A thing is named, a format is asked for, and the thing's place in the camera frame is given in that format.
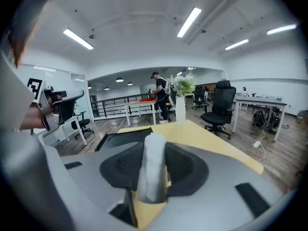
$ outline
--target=white cylinder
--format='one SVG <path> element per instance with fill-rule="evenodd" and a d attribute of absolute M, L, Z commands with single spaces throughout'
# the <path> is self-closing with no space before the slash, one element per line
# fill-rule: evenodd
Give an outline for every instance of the white cylinder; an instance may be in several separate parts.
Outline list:
<path fill-rule="evenodd" d="M 175 115 L 177 119 L 178 126 L 184 126 L 186 119 L 186 107 L 185 107 L 185 98 L 178 97 L 175 105 Z"/>
<path fill-rule="evenodd" d="M 151 133 L 145 137 L 137 187 L 137 199 L 141 202 L 157 204 L 166 201 L 165 144 L 162 134 Z"/>

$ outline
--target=red object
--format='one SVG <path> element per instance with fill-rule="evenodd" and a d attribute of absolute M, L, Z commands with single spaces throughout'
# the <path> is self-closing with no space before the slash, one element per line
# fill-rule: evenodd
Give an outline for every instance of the red object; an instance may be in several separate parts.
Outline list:
<path fill-rule="evenodd" d="M 156 98 L 146 98 L 146 99 L 140 100 L 140 102 L 154 101 L 155 99 Z"/>

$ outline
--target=ceiling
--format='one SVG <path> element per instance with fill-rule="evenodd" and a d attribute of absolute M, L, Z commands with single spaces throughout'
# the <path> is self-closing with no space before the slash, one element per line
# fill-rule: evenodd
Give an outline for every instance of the ceiling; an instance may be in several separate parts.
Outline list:
<path fill-rule="evenodd" d="M 143 86 L 148 84 L 155 84 L 155 80 L 151 79 L 152 72 L 158 71 L 162 76 L 170 78 L 171 75 L 175 77 L 177 73 L 182 72 L 184 67 L 162 67 L 162 68 L 146 68 L 121 72 L 113 75 L 103 76 L 101 78 L 88 81 L 88 86 L 92 87 L 89 91 L 103 91 L 105 87 L 109 87 L 111 90 L 124 88 L 129 82 L 133 85 Z M 197 68 L 189 71 L 192 74 L 204 74 L 207 69 Z M 123 78 L 123 82 L 116 82 L 116 78 Z"/>
<path fill-rule="evenodd" d="M 202 11 L 183 38 L 177 38 L 193 7 Z M 44 9 L 29 47 L 50 51 L 84 66 L 138 56 L 180 52 L 220 57 L 268 37 L 266 31 L 295 20 L 279 0 L 52 0 Z M 70 28 L 94 46 L 89 51 L 63 34 Z"/>

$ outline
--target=hand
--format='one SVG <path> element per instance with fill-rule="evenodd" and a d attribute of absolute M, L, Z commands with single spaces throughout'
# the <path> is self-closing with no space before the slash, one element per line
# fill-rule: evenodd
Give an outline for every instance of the hand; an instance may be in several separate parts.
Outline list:
<path fill-rule="evenodd" d="M 47 97 L 47 102 L 51 108 L 51 98 Z M 44 128 L 43 125 L 43 113 L 36 103 L 32 103 L 24 117 L 24 120 L 20 126 L 20 130 Z"/>

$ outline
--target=black office chair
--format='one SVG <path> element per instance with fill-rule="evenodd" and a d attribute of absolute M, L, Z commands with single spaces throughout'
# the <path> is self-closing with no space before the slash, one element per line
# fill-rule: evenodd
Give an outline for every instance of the black office chair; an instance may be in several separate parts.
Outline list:
<path fill-rule="evenodd" d="M 86 111 L 83 111 L 83 112 L 80 112 L 80 114 L 78 116 L 82 116 L 82 120 L 81 121 L 78 121 L 80 127 L 81 127 L 81 131 L 82 131 L 82 134 L 84 135 L 86 132 L 92 132 L 94 133 L 93 130 L 91 130 L 90 128 L 86 128 L 86 125 L 90 123 L 90 119 L 84 119 L 84 113 L 86 113 Z M 77 128 L 77 125 L 75 123 L 75 121 L 72 121 L 72 129 L 76 130 L 78 129 Z"/>
<path fill-rule="evenodd" d="M 212 112 L 201 115 L 201 118 L 204 121 L 213 125 L 205 125 L 205 129 L 209 128 L 209 131 L 214 132 L 215 135 L 217 135 L 218 132 L 227 134 L 228 139 L 231 138 L 231 134 L 223 131 L 221 127 L 224 128 L 223 125 L 226 123 L 231 123 L 232 111 L 234 110 L 232 108 L 232 103 L 235 93 L 236 88 L 230 85 L 230 81 L 222 80 L 217 83 L 214 91 L 215 100 L 213 103 Z"/>
<path fill-rule="evenodd" d="M 204 93 L 205 90 L 197 90 L 194 92 L 193 102 L 196 104 L 196 106 L 194 106 L 193 108 L 194 110 L 202 108 L 204 109 L 205 113 L 207 113 L 207 106 L 209 106 L 210 104 L 205 102 Z"/>
<path fill-rule="evenodd" d="M 170 95 L 174 105 L 176 104 L 177 102 L 177 92 L 176 91 L 171 91 L 171 95 Z M 171 103 L 166 103 L 166 106 L 167 106 L 167 110 L 169 113 L 173 113 L 175 114 L 175 107 L 173 107 L 171 105 Z"/>

